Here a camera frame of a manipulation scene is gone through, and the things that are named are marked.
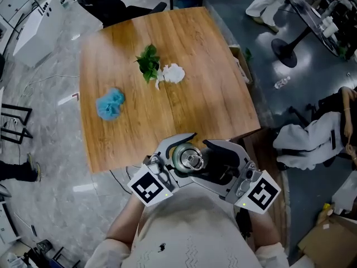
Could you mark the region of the clear plastic water bottle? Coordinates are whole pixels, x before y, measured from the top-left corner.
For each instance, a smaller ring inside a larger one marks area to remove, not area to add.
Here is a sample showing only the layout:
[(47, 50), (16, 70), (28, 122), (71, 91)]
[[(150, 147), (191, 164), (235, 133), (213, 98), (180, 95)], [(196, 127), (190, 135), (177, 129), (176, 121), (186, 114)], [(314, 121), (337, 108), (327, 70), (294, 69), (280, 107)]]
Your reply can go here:
[(284, 87), (289, 81), (291, 80), (291, 77), (290, 76), (287, 76), (285, 78), (282, 78), (281, 80), (277, 81), (275, 84), (274, 84), (274, 87), (276, 89), (280, 89), (281, 87)]

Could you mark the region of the white cups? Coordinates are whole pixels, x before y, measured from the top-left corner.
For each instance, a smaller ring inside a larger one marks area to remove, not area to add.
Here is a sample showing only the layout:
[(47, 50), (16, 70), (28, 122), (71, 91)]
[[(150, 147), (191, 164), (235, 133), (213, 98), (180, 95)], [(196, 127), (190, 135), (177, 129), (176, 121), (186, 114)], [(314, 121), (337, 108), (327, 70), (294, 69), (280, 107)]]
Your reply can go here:
[(324, 35), (325, 38), (329, 38), (330, 36), (332, 36), (335, 32), (337, 32), (339, 30), (331, 16), (325, 17), (322, 20), (322, 24), (324, 26), (324, 30), (323, 30), (322, 34)]

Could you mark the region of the black swivel chair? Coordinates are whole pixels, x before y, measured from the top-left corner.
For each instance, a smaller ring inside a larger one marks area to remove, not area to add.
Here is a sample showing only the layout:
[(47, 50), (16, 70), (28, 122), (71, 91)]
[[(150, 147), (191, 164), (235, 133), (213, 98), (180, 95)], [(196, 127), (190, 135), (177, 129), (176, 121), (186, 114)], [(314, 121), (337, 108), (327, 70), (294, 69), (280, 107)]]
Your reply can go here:
[[(351, 99), (349, 104), (351, 105), (351, 122), (353, 125), (353, 135), (350, 139), (350, 144), (357, 146), (357, 97)], [(328, 112), (341, 112), (341, 140), (345, 146), (348, 138), (344, 136), (345, 129), (345, 113), (342, 97), (340, 94), (332, 94), (324, 99), (319, 100), (319, 108), (316, 109), (315, 106), (308, 104), (306, 106), (306, 111), (311, 111), (311, 120), (306, 120), (300, 113), (292, 106), (289, 107), (288, 112), (294, 113), (304, 126), (309, 125), (312, 121), (318, 120), (323, 114)]]

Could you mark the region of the white cabinet box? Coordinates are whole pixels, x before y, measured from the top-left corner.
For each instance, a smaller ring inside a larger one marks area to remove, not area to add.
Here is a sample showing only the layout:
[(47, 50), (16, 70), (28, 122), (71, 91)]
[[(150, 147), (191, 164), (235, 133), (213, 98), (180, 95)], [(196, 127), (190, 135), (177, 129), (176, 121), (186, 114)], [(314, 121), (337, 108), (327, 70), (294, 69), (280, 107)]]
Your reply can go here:
[(65, 10), (60, 0), (46, 0), (42, 8), (29, 15), (13, 52), (16, 60), (29, 67), (54, 50), (64, 23)]

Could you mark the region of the black metal stand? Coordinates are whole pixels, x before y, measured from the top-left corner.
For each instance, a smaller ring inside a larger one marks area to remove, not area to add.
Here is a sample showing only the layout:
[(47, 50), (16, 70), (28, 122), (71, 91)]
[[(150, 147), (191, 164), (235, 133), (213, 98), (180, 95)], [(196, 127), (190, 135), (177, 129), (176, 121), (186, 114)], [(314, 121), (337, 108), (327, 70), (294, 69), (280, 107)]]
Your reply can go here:
[(42, 240), (20, 256), (26, 268), (80, 268), (81, 260), (75, 260), (64, 247), (58, 250), (49, 240)]

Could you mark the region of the open cardboard box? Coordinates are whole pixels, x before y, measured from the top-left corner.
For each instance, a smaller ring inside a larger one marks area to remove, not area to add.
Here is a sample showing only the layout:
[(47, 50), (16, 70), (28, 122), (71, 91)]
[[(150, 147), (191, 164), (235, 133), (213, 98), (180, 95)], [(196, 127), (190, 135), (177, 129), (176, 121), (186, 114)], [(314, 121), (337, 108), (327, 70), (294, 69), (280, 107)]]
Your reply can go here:
[(229, 49), (234, 57), (234, 60), (241, 72), (241, 75), (246, 84), (252, 84), (253, 78), (249, 70), (247, 61), (239, 45), (229, 45)]

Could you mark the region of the person's left forearm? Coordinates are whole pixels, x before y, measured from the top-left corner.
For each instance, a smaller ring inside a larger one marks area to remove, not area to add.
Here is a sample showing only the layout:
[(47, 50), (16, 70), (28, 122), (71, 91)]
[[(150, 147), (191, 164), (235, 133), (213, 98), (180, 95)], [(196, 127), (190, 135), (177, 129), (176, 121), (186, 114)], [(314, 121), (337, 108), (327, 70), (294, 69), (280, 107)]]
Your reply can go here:
[(144, 208), (145, 206), (140, 199), (132, 194), (110, 226), (106, 239), (122, 242), (131, 248)]

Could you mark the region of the metal jar lid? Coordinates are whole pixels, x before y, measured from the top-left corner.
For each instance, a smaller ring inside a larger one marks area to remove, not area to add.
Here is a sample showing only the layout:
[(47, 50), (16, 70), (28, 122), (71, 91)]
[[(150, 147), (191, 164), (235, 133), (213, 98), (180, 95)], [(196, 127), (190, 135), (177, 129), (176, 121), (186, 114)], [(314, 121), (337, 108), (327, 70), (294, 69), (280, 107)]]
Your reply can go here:
[(180, 157), (182, 165), (190, 171), (201, 170), (204, 166), (204, 160), (199, 150), (189, 148), (183, 151)]

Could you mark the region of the blue artificial flower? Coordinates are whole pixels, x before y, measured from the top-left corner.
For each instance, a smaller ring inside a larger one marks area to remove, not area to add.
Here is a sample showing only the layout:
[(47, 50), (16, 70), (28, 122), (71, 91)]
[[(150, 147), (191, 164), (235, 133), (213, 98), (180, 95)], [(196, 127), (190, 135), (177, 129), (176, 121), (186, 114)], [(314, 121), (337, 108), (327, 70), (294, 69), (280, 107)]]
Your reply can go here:
[(95, 102), (98, 116), (105, 121), (115, 120), (120, 116), (120, 106), (125, 102), (124, 94), (118, 88), (111, 88)]

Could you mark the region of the white garment on chair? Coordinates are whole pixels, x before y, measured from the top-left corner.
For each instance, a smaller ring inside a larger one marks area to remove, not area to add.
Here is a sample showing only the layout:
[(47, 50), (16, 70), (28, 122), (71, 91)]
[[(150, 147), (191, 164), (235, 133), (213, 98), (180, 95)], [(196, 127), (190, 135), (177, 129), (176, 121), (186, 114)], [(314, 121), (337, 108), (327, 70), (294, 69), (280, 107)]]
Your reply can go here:
[(344, 149), (340, 123), (341, 113), (328, 112), (305, 128), (293, 124), (283, 126), (273, 147), (293, 150), (295, 154), (280, 155), (277, 162), (289, 168), (313, 170), (317, 164), (336, 156)]

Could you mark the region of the flattened brown cardboard boxes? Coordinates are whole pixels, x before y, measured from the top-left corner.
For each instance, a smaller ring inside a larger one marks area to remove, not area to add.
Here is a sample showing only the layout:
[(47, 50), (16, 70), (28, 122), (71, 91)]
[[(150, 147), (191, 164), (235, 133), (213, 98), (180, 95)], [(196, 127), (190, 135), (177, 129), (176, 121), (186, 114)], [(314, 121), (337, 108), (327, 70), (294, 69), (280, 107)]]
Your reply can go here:
[(333, 215), (299, 242), (315, 268), (357, 268), (357, 221)]

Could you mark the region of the metal jar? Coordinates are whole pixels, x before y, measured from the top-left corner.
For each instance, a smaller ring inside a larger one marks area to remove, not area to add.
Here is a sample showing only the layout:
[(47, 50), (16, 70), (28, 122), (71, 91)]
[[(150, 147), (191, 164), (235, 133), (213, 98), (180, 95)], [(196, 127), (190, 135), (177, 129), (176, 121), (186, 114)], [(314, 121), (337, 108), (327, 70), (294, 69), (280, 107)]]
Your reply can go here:
[[(184, 150), (189, 149), (189, 148), (199, 150), (197, 147), (195, 147), (194, 145), (192, 145), (191, 143), (188, 143), (188, 142), (182, 143), (174, 149), (173, 154), (172, 154), (172, 163), (173, 163), (173, 166), (175, 167), (175, 171), (176, 172), (179, 171), (181, 173), (187, 173), (187, 174), (189, 174), (189, 176), (200, 174), (200, 170), (190, 171), (189, 169), (185, 168), (181, 163), (181, 160), (180, 160), (181, 154), (183, 153)], [(203, 166), (203, 168), (204, 168), (207, 164), (207, 160), (203, 154), (202, 154), (202, 158), (204, 160), (204, 166)]]

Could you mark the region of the black office chair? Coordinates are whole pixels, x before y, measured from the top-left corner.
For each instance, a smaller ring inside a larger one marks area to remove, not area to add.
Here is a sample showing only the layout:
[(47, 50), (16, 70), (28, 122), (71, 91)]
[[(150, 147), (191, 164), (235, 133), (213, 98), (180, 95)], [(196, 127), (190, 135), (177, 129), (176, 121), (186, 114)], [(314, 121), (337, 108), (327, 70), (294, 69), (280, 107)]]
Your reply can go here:
[(77, 2), (83, 9), (97, 18), (102, 23), (103, 28), (131, 20), (133, 18), (162, 12), (167, 7), (165, 2), (160, 2), (153, 9), (126, 6), (122, 0), (77, 0)]

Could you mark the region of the round black pedestal table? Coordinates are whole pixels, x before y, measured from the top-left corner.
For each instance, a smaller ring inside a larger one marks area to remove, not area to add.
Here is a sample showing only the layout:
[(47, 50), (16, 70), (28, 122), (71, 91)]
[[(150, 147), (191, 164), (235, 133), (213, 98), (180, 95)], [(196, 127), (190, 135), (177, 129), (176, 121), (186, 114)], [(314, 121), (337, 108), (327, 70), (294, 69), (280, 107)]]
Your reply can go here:
[(295, 47), (310, 33), (313, 33), (317, 39), (331, 52), (334, 56), (338, 56), (338, 45), (332, 37), (323, 35), (322, 19), (318, 17), (318, 13), (304, 0), (288, 0), (294, 11), (298, 14), (301, 20), (306, 24), (304, 31), (295, 38), (292, 42), (286, 43), (282, 39), (273, 39), (271, 48), (278, 60), (289, 68), (294, 68), (297, 65), (297, 56), (294, 52)]

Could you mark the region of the small green potted plant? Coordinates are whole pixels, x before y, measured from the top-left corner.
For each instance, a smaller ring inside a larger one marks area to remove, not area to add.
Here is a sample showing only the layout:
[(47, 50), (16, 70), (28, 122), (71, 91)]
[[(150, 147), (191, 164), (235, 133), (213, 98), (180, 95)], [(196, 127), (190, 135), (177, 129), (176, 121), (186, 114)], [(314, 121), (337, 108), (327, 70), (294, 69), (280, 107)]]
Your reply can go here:
[(157, 56), (156, 47), (153, 44), (147, 45), (140, 56), (136, 56), (136, 58), (139, 70), (145, 81), (149, 83), (151, 79), (157, 79), (157, 73), (160, 69), (160, 57)]

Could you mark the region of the person's right forearm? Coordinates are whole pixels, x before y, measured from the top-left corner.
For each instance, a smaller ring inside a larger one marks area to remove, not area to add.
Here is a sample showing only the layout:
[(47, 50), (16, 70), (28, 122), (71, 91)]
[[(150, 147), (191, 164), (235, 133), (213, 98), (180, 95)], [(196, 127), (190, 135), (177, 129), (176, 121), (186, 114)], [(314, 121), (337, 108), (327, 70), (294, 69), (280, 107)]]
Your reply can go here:
[(259, 214), (249, 211), (249, 217), (256, 248), (275, 245), (281, 241), (277, 227), (268, 212)]

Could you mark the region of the person's cream knitted sweater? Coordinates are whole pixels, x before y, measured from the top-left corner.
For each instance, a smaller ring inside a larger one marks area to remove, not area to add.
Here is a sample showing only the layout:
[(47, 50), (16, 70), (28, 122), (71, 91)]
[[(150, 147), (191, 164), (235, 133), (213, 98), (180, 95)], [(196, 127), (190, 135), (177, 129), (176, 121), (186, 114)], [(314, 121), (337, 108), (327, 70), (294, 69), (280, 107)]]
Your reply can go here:
[(289, 263), (281, 242), (249, 246), (233, 206), (189, 185), (144, 208), (131, 248), (105, 238), (85, 268), (289, 268)]

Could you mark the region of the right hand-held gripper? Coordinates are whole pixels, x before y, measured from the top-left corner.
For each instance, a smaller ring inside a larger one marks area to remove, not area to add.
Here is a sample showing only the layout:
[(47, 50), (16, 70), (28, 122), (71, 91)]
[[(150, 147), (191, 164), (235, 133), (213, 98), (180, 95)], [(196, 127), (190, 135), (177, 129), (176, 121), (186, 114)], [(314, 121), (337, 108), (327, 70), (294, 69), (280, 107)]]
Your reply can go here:
[(190, 179), (239, 208), (265, 213), (281, 192), (270, 174), (265, 170), (258, 170), (241, 145), (227, 140), (203, 140), (203, 144), (209, 149), (209, 165), (243, 169), (238, 178), (232, 177), (225, 185), (194, 176)]

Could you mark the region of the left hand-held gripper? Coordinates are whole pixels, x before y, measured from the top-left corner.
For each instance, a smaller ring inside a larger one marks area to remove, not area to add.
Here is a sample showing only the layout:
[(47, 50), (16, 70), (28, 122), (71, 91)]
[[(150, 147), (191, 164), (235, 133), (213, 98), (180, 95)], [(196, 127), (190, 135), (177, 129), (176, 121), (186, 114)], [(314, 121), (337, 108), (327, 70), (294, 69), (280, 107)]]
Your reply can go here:
[(196, 135), (182, 133), (168, 137), (160, 142), (153, 155), (145, 157), (128, 187), (146, 207), (172, 197), (181, 187), (193, 183), (189, 174), (174, 170), (170, 150)]

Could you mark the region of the crumpled white tissue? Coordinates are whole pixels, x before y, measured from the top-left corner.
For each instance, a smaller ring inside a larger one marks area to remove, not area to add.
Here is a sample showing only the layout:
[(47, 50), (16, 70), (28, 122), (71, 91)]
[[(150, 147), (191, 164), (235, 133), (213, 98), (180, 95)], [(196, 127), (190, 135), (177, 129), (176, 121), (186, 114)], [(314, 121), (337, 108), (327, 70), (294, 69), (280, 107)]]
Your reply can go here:
[(182, 67), (178, 66), (175, 63), (172, 63), (170, 66), (165, 65), (163, 70), (157, 70), (157, 78), (155, 87), (157, 90), (160, 89), (160, 82), (168, 82), (168, 83), (179, 83), (185, 77), (185, 71)]

